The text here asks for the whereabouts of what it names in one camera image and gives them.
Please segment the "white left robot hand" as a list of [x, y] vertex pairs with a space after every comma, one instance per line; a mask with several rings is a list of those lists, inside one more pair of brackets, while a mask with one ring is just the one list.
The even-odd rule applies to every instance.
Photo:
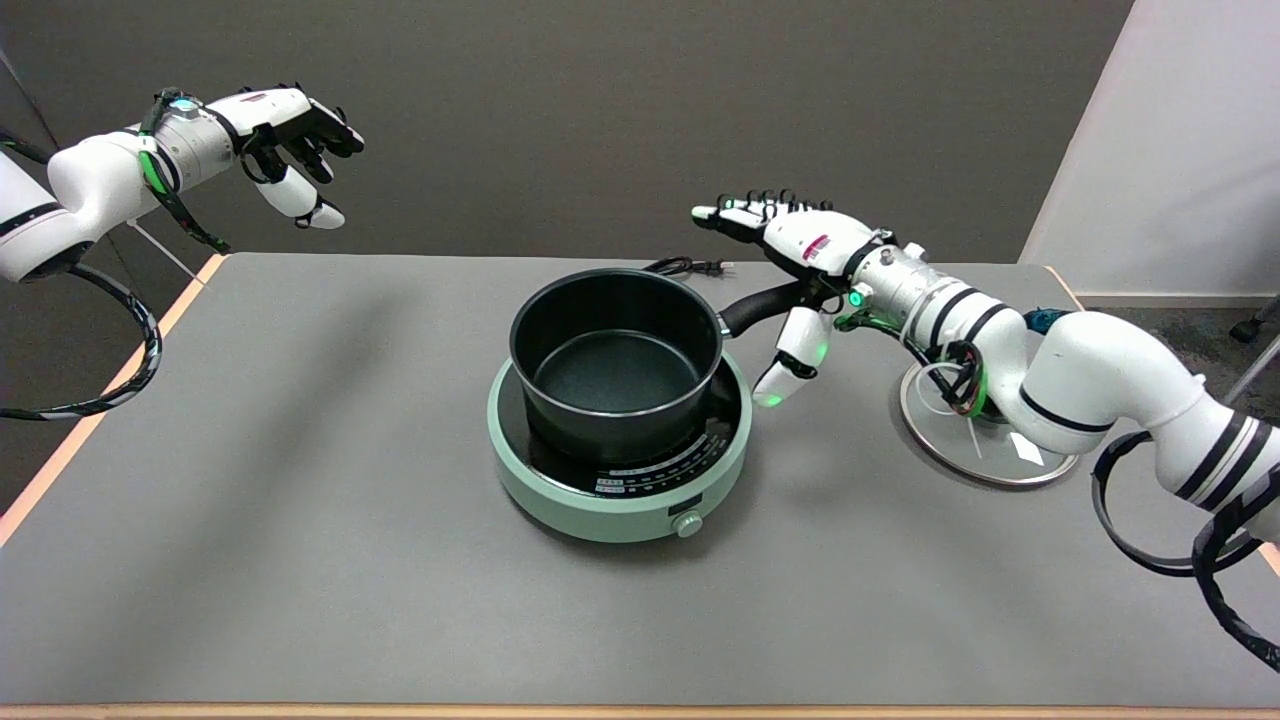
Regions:
[[364, 136], [340, 109], [330, 109], [301, 87], [244, 90], [205, 106], [232, 137], [242, 170], [262, 197], [301, 229], [333, 231], [344, 213], [319, 192], [334, 181], [326, 160], [365, 150]]

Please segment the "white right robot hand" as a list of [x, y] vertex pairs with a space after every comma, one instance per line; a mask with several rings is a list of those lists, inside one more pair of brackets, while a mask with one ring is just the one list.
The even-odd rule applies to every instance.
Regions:
[[719, 311], [723, 334], [737, 338], [760, 322], [783, 320], [771, 365], [751, 391], [759, 407], [776, 407], [813, 380], [829, 351], [835, 328], [831, 301], [842, 304], [865, 251], [878, 241], [860, 220], [827, 204], [783, 201], [765, 193], [719, 196], [695, 206], [694, 223], [758, 246], [791, 281], [733, 301]]

